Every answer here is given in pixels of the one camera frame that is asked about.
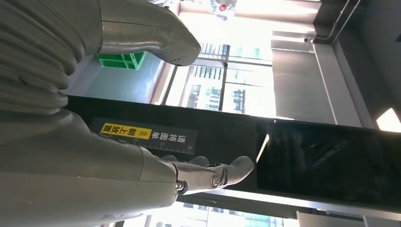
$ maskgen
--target window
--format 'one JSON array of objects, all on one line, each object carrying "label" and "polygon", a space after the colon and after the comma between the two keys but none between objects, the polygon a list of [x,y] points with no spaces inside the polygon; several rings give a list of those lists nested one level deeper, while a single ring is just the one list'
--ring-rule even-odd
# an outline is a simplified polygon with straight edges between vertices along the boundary
[{"label": "window", "polygon": [[166,105],[276,116],[271,50],[225,44],[201,46],[192,66],[177,67]]},{"label": "window", "polygon": [[150,217],[150,227],[291,227],[282,218],[175,202]]}]

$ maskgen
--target gray wall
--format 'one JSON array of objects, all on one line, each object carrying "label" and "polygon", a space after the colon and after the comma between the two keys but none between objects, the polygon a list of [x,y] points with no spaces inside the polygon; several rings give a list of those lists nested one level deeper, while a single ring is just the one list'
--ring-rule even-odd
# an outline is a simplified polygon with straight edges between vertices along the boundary
[{"label": "gray wall", "polygon": [[[353,75],[353,79],[347,81],[350,91],[355,89],[352,81],[355,80],[370,119],[377,127],[376,120],[396,103],[389,86],[355,30],[343,30],[334,47],[343,74],[352,73]],[[360,101],[357,100],[358,98],[354,99],[354,103],[358,113],[361,113],[364,107],[359,105]],[[362,117],[361,122],[362,124],[368,123]]]},{"label": "gray wall", "polygon": [[401,111],[401,1],[371,0],[362,25],[362,40]]},{"label": "gray wall", "polygon": [[150,103],[160,75],[160,63],[159,58],[147,53],[140,70],[101,68],[85,96]]},{"label": "gray wall", "polygon": [[314,53],[273,50],[276,115],[335,124]]},{"label": "gray wall", "polygon": [[314,44],[314,50],[336,124],[362,127],[333,47]]}]

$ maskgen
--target robotic arm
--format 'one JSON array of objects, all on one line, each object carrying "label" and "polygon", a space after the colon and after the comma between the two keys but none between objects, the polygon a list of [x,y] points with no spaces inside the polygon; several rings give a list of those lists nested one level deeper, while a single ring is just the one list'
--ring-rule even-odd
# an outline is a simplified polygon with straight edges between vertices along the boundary
[{"label": "robotic arm", "polygon": [[248,176],[248,157],[157,158],[62,109],[59,89],[85,54],[148,51],[187,66],[200,49],[174,14],[142,0],[0,0],[1,225],[94,226]]}]

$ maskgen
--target green crate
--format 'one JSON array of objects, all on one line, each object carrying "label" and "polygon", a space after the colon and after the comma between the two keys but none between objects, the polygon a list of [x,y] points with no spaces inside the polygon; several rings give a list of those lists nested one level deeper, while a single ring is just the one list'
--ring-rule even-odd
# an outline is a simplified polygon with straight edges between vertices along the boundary
[{"label": "green crate", "polygon": [[139,70],[146,52],[139,53],[123,53],[123,54],[98,54],[102,67],[115,67],[131,70]]}]

